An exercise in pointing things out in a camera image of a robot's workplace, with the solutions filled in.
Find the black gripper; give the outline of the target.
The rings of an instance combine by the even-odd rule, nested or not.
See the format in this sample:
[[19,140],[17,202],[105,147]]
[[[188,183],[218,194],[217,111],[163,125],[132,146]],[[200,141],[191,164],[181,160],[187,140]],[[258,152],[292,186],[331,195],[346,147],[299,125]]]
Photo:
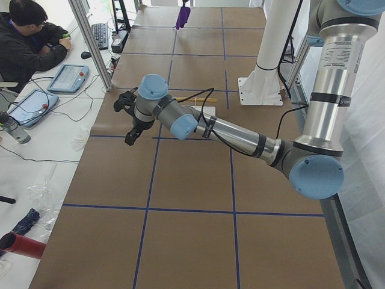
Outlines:
[[133,146],[139,137],[139,132],[150,129],[154,124],[154,117],[151,114],[145,114],[135,105],[133,110],[133,128],[126,134],[125,143]]

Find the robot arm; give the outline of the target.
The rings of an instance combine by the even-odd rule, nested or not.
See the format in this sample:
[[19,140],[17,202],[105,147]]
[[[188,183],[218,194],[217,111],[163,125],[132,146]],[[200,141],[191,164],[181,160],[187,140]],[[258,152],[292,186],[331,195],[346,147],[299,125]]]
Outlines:
[[176,138],[197,133],[240,154],[260,158],[282,172],[305,197],[326,199],[343,185],[339,143],[365,43],[376,35],[383,1],[312,1],[306,42],[322,49],[303,133],[294,141],[271,139],[183,105],[168,92],[166,80],[148,74],[137,88],[121,94],[114,110],[133,118],[125,142],[134,144],[155,121]]

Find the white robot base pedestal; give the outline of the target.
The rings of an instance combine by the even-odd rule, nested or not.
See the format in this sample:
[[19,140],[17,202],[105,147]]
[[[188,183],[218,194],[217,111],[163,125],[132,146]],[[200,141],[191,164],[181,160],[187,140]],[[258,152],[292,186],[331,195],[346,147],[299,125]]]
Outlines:
[[248,77],[238,79],[241,105],[283,105],[278,67],[301,4],[300,0],[271,2],[256,66]]

